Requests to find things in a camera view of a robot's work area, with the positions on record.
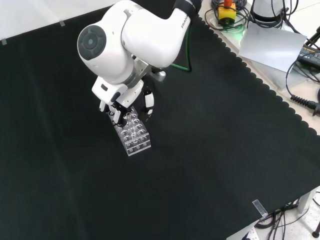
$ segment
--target transparent plastic block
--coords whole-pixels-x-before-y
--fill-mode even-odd
[[[127,123],[124,127],[114,126],[128,156],[151,148],[149,133],[142,121],[138,119],[138,114],[134,107],[124,117]]]

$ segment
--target black cloth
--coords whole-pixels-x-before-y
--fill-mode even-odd
[[[151,149],[128,157],[77,53],[106,10],[0,47],[2,239],[224,240],[261,217],[252,201],[271,212],[320,185],[315,131],[200,20],[192,72],[145,80]]]

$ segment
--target cable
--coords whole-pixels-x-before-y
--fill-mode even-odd
[[[282,0],[282,3],[283,3],[283,9],[282,9],[282,11],[281,11],[281,13],[283,13],[283,19],[287,19],[287,11],[285,11],[285,9],[286,9],[286,2],[285,2],[285,0]]]
[[[290,15],[289,15],[288,21],[290,21],[291,15],[292,15],[292,0],[290,0]]]
[[[284,20],[285,23],[296,33],[296,34],[301,34],[292,24],[288,19]],[[307,38],[306,40],[309,41],[309,44],[315,46],[318,50],[320,50],[320,47],[318,47],[313,41],[311,41],[309,38]]]
[[[191,61],[190,61],[190,48],[189,48],[190,29],[191,29],[191,25],[188,27],[186,31],[186,37],[185,37],[185,57],[186,57],[188,67],[180,66],[174,63],[171,64],[172,67],[175,67],[177,69],[180,69],[186,72],[192,71]]]
[[[283,235],[282,235],[282,240],[285,240],[285,235],[286,235],[286,212],[283,212]]]
[[[276,13],[274,10],[274,0],[271,0],[271,9],[272,9],[273,16],[276,17]]]
[[[223,31],[228,31],[228,30],[231,30],[231,29],[240,29],[240,28],[242,28],[242,27],[244,27],[244,26],[246,25],[246,23],[249,21],[249,18],[250,18],[249,10],[246,9],[246,8],[243,6],[244,3],[243,3],[242,5],[238,5],[238,6],[236,7],[236,9],[235,9],[235,8],[233,8],[233,7],[229,7],[229,6],[224,6],[224,5],[222,5],[222,4],[223,4],[222,2],[221,2],[221,3],[220,3],[220,2],[217,3],[216,1],[212,1],[211,4],[212,4],[213,8],[212,8],[212,9],[209,9],[208,11],[205,12],[205,14],[204,14],[204,20],[205,20],[205,22],[206,22],[206,24],[207,24],[208,26],[210,26],[212,29],[217,30],[217,31],[223,32]],[[243,20],[244,20],[244,23],[240,23],[240,24],[238,24],[238,25],[229,25],[229,24],[225,24],[224,22],[221,22],[221,21],[219,20],[218,15],[217,15],[218,8],[225,8],[225,9],[234,10],[234,11],[236,12],[236,15],[240,15],[240,16],[242,17],[240,20],[234,22],[233,24],[240,23],[240,22],[242,22]],[[215,18],[216,18],[217,21],[218,21],[218,24],[222,25],[221,28],[217,28],[217,27],[213,26],[213,25],[207,20],[207,14],[208,14],[209,12],[212,12],[212,11],[213,11],[213,13],[214,13]]]
[[[304,58],[305,56],[309,56],[309,55],[311,55],[311,54],[317,54],[317,52],[309,52],[309,53],[307,53],[307,54],[302,55],[301,58]],[[288,71],[286,72],[286,75],[285,75],[285,87],[286,87],[286,90],[288,91],[288,93],[289,93],[290,96],[291,96],[291,98],[290,98],[291,100],[297,102],[298,104],[304,105],[304,106],[308,107],[309,109],[314,110],[312,116],[315,116],[316,114],[320,114],[320,101],[317,103],[317,102],[315,102],[315,101],[309,101],[309,100],[307,100],[307,99],[304,99],[304,98],[298,97],[298,96],[296,96],[296,95],[293,95],[293,94],[290,92],[289,87],[288,87],[288,75],[289,75],[289,72],[290,72],[291,68],[297,63],[298,60],[299,60],[299,59],[295,60],[295,61],[291,64],[291,66],[289,67]]]
[[[279,226],[279,223],[280,223],[280,219],[282,218],[282,216],[284,215],[284,213],[285,213],[285,211],[282,211],[280,217],[279,217],[278,220],[276,221],[276,222],[278,222],[278,223],[277,223],[277,225],[276,225],[276,228],[274,229],[273,240],[276,239],[276,234],[277,234],[278,226]]]
[[[316,33],[310,37],[310,40],[314,43],[316,43],[320,39],[320,26],[316,29]],[[310,44],[310,41],[307,41],[305,43],[307,46]]]
[[[294,64],[304,75],[306,78],[311,79],[312,81],[314,81],[315,83],[320,83],[319,79],[313,74],[311,73],[311,71],[309,70],[310,74],[315,76],[315,79],[313,79],[312,77],[310,77],[308,74],[306,74],[306,72],[297,64],[297,62]]]
[[[289,210],[297,208],[298,204],[299,204],[299,201],[300,201],[300,199],[298,199],[296,201],[296,203],[294,203],[294,201],[293,201],[290,204],[285,205],[281,210],[276,210],[276,211],[274,211],[272,213],[269,213],[265,218],[263,218],[260,221],[258,221],[258,223],[254,227],[257,228],[257,229],[268,229],[268,228],[270,228],[271,226],[273,226],[277,222],[276,216],[278,214],[280,214],[283,211],[289,211]],[[268,220],[270,218],[272,218],[270,223],[261,224],[262,222],[264,222],[264,221],[266,221],[266,220]]]
[[[279,17],[280,17],[280,21],[277,21],[277,18],[278,16],[276,16],[276,13],[275,13],[275,10],[273,9],[273,0],[271,0],[271,8],[272,8],[272,12],[274,14],[274,17],[272,19],[276,19],[276,21],[273,21],[273,22],[268,22],[268,24],[266,24],[265,22],[258,22],[257,19],[256,19],[256,14],[255,14],[255,2],[256,0],[253,0],[252,1],[252,5],[251,5],[251,10],[250,10],[250,13],[251,13],[251,17],[252,17],[252,22],[257,24],[259,27],[261,28],[264,28],[264,29],[270,29],[270,28],[275,28],[275,27],[282,27],[282,22],[283,22],[283,18],[282,18],[282,13],[283,12],[286,12],[286,11],[281,11]]]
[[[317,204],[318,207],[320,207],[320,204],[317,203],[317,201],[314,198],[312,198],[312,200],[314,201],[315,204]]]
[[[299,4],[299,0],[296,0],[295,7],[294,7],[293,11],[291,11],[291,10],[292,10],[292,0],[290,0],[290,13],[287,14],[287,15],[289,15],[289,17],[290,17],[292,14],[295,13],[295,11],[296,11],[297,8],[298,8],[298,4]]]
[[[319,80],[319,78],[317,78],[317,76],[311,71],[311,67],[309,67],[309,73],[315,78],[315,82],[317,82],[317,83],[320,83],[320,80]]]
[[[290,225],[290,224],[293,224],[295,222],[297,222],[298,220],[300,220],[304,215],[307,214],[307,212],[309,211],[309,208],[307,209],[307,211],[302,215],[300,216],[297,220],[293,221],[293,222],[290,222],[290,223],[287,223],[286,226]]]

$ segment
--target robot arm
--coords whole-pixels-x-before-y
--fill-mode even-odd
[[[79,55],[110,84],[121,84],[131,76],[132,54],[154,67],[168,67],[180,51],[191,21],[188,14],[196,14],[199,4],[201,0],[177,0],[171,17],[162,19],[132,1],[120,1],[101,21],[82,30]]]
[[[142,77],[152,66],[168,67],[179,54],[187,28],[202,0],[176,0],[172,15],[161,19],[138,4],[123,0],[113,5],[102,20],[87,26],[78,37],[82,61],[98,78],[93,93],[114,113],[115,124],[141,92],[145,109],[152,113],[153,94]]]
[[[177,58],[189,24],[188,15],[178,8],[168,19],[141,9],[124,25],[122,44],[146,63],[165,68]]]

